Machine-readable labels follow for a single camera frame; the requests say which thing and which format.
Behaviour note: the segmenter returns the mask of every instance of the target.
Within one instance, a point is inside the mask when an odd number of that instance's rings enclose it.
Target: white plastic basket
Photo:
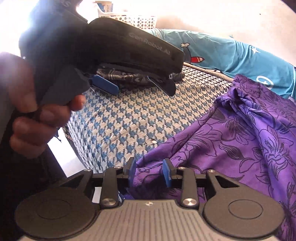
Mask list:
[[[132,15],[132,14],[128,14],[128,12],[122,12],[122,13],[103,12],[99,7],[97,8],[98,8],[98,14],[100,18],[101,17],[113,18],[140,29],[151,29],[156,27],[156,21],[157,21],[156,16]]]

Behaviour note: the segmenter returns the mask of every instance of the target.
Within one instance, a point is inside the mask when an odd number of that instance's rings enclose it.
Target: houndstooth pattern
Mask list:
[[[72,113],[68,129],[88,168],[102,172],[131,156],[138,160],[195,122],[232,85],[186,66],[182,71],[173,97],[157,87],[122,89],[118,96],[85,93],[87,104]]]

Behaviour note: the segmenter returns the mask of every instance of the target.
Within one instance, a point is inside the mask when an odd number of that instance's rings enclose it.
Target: flower pattern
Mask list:
[[[296,239],[296,106],[260,83],[237,75],[209,112],[137,163],[134,198],[180,199],[162,176],[162,160],[196,173],[215,169],[278,201],[285,212],[281,240]],[[199,188],[200,201],[205,200]]]

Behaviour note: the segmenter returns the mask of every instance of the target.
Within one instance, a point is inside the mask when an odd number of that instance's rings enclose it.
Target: white star print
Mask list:
[[[255,53],[260,53],[255,47],[254,48],[251,48],[251,50],[253,51],[253,53],[255,54]]]

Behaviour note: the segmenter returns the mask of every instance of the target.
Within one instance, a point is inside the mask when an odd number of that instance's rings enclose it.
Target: fingernail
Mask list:
[[[55,116],[51,111],[43,109],[40,114],[40,120],[46,122],[53,122],[55,120]]]
[[[36,97],[34,93],[26,94],[22,99],[23,109],[26,112],[36,111],[38,106],[36,103]]]
[[[24,121],[17,121],[15,123],[15,131],[21,134],[27,134],[29,132],[29,126]]]

